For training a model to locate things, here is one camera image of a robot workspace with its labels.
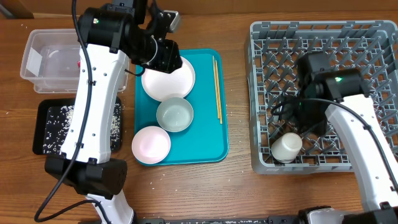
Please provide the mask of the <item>grey bowl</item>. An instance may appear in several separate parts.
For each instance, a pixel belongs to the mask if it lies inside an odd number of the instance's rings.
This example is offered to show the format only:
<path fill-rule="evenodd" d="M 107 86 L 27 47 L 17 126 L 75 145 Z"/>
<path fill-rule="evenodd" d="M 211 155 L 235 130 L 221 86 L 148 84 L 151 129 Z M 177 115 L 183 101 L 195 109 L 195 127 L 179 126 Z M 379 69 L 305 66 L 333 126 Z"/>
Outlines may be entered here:
<path fill-rule="evenodd" d="M 177 133 L 187 129 L 193 121 L 193 107 L 184 98 L 173 97 L 161 102 L 156 119 L 161 128 Z"/>

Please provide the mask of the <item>small pink plate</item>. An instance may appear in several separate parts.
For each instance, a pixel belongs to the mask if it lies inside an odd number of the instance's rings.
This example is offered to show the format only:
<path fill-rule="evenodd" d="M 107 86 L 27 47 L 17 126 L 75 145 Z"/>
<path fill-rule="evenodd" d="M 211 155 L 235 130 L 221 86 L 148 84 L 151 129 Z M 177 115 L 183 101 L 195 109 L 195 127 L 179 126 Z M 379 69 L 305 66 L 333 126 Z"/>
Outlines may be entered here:
<path fill-rule="evenodd" d="M 169 134 L 157 126 L 148 126 L 138 131 L 132 140 L 132 153 L 143 164 L 156 164 L 170 152 Z"/>

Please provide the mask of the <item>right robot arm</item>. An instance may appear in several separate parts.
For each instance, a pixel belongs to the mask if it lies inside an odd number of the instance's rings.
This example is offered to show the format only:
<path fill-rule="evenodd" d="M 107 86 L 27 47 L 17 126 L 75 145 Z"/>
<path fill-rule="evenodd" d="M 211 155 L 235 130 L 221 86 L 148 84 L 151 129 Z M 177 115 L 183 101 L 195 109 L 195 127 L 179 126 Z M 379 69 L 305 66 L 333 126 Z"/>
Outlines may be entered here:
<path fill-rule="evenodd" d="M 297 71 L 299 94 L 275 105 L 271 114 L 293 122 L 301 133 L 322 136 L 333 126 L 354 170 L 363 212 L 312 207 L 299 211 L 295 222 L 397 223 L 397 161 L 360 71 L 334 70 L 323 52 L 300 57 Z"/>

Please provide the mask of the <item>large white plate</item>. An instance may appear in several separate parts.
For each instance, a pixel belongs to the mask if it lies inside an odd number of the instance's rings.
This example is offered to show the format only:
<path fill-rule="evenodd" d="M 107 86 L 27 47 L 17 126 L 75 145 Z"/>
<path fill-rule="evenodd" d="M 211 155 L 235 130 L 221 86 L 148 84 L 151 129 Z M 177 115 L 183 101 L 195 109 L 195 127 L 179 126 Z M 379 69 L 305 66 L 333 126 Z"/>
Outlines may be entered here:
<path fill-rule="evenodd" d="M 172 73 L 158 72 L 146 69 L 141 76 L 144 91 L 156 101 L 169 98 L 186 97 L 195 84 L 195 71 L 192 64 L 184 57 L 182 67 Z"/>

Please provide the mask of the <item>white cup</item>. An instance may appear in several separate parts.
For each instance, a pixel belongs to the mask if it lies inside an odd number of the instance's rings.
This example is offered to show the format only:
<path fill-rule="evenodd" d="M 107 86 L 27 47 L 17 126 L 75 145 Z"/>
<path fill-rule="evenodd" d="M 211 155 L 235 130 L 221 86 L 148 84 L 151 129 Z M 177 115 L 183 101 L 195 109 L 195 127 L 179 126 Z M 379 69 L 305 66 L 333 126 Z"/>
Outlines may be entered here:
<path fill-rule="evenodd" d="M 298 134 L 286 133 L 271 146 L 272 156 L 281 163 L 290 163 L 299 154 L 302 144 L 302 139 Z"/>

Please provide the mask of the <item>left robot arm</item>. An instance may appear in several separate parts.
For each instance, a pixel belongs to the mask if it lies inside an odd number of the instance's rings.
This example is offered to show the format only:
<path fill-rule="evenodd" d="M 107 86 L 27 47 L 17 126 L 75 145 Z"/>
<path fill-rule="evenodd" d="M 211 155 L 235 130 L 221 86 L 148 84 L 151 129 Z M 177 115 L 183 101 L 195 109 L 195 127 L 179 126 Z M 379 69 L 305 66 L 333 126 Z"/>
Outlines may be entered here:
<path fill-rule="evenodd" d="M 166 38 L 180 22 L 177 11 L 156 2 L 113 1 L 89 7 L 73 23 L 81 45 L 80 79 L 72 121 L 60 154 L 48 156 L 45 171 L 58 185 L 84 196 L 101 223 L 135 223 L 123 192 L 127 163 L 111 157 L 110 130 L 125 63 L 172 73 L 182 66 L 178 45 Z"/>

